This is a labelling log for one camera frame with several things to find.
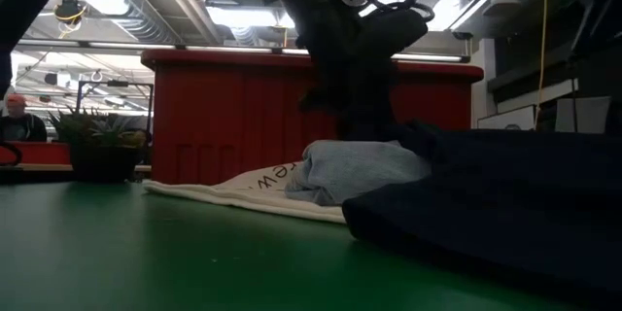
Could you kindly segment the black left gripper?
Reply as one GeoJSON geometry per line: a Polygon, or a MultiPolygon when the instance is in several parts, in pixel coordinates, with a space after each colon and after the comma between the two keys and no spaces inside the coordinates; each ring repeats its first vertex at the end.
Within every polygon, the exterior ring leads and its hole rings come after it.
{"type": "Polygon", "coordinates": [[[419,0],[280,1],[310,53],[318,81],[298,102],[302,112],[339,112],[339,140],[387,140],[397,123],[390,58],[428,33],[433,9],[419,0]]]}

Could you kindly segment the light blue denim jeans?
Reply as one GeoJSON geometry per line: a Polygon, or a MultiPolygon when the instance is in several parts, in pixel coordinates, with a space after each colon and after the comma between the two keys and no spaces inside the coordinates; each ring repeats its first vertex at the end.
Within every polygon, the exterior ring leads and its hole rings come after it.
{"type": "Polygon", "coordinates": [[[387,185],[419,181],[430,164],[397,141],[315,141],[285,185],[289,199],[339,206],[387,185]]]}

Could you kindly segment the plain navy garment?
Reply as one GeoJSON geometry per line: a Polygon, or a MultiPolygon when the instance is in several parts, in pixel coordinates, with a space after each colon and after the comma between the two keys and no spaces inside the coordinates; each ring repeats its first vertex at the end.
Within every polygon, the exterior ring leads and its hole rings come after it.
{"type": "Polygon", "coordinates": [[[345,201],[354,237],[622,311],[622,137],[416,121],[391,135],[431,172],[345,201]]]}

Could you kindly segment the red plastic laundry basket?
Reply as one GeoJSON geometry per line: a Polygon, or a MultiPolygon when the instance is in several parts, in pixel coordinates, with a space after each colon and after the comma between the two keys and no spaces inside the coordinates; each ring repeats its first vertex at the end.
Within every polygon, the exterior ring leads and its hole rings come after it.
{"type": "Polygon", "coordinates": [[[319,73],[307,55],[148,50],[155,73],[152,178],[215,185],[250,170],[299,160],[316,140],[386,140],[324,111],[303,113],[319,73]]]}

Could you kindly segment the white printed tote bag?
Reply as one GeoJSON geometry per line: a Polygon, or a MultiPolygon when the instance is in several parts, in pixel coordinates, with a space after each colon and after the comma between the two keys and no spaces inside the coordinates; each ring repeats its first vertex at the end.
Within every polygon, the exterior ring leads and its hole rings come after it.
{"type": "Polygon", "coordinates": [[[345,225],[340,207],[320,206],[286,197],[286,183],[300,162],[265,167],[237,175],[223,183],[170,185],[144,180],[143,188],[162,194],[267,214],[345,225]]]}

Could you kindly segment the white low cabinet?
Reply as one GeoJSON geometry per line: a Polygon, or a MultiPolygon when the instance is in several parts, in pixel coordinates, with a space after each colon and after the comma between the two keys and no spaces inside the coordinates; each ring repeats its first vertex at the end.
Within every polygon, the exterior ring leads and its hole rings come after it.
{"type": "Polygon", "coordinates": [[[536,106],[529,105],[504,113],[492,115],[477,121],[478,129],[533,130],[536,121],[536,106]]]}

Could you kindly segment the long linear light bar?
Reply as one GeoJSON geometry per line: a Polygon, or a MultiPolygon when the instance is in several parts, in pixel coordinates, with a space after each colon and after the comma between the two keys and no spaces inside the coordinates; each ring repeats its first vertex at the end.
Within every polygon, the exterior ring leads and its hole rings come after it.
{"type": "MultiPolygon", "coordinates": [[[[118,42],[90,42],[55,39],[20,39],[17,50],[42,51],[43,49],[60,50],[61,52],[104,51],[111,54],[138,52],[148,50],[186,50],[201,52],[239,52],[239,53],[273,53],[285,55],[307,55],[307,50],[289,48],[263,47],[227,47],[227,46],[193,46],[168,44],[141,44],[118,42]]],[[[470,57],[465,55],[431,54],[431,53],[397,53],[393,59],[400,61],[440,62],[440,63],[470,63],[470,57]]]]}

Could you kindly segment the green table mat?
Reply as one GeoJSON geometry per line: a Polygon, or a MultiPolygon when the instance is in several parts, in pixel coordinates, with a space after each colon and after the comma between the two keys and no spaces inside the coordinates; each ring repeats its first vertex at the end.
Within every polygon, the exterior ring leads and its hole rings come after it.
{"type": "Polygon", "coordinates": [[[622,311],[355,240],[343,225],[149,194],[0,186],[0,311],[622,311]]]}

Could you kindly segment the white board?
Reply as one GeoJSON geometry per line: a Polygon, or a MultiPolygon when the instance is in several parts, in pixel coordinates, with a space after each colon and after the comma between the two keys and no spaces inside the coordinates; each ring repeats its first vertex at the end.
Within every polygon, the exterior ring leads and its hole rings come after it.
{"type": "Polygon", "coordinates": [[[555,130],[604,134],[609,97],[562,98],[557,100],[555,130]]]}

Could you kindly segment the small succulent plant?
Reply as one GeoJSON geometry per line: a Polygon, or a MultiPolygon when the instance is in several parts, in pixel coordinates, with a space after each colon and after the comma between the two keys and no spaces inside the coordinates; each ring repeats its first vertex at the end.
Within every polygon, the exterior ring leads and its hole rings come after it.
{"type": "Polygon", "coordinates": [[[100,184],[132,179],[151,141],[147,130],[131,126],[134,120],[86,110],[50,113],[57,141],[68,145],[77,180],[100,184]]]}

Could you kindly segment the red low bench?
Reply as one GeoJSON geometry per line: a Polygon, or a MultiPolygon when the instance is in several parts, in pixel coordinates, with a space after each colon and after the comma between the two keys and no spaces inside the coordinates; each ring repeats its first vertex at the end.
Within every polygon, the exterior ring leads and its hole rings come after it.
{"type": "Polygon", "coordinates": [[[70,163],[69,147],[57,142],[12,142],[21,151],[21,164],[52,164],[68,165],[70,163]]]}

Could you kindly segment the person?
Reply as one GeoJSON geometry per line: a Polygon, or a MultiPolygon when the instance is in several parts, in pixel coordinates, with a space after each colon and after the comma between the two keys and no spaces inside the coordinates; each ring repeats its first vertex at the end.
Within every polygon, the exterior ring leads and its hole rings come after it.
{"type": "Polygon", "coordinates": [[[44,122],[25,111],[26,100],[21,94],[9,94],[6,107],[8,115],[0,118],[0,141],[47,141],[48,133],[44,122]]]}

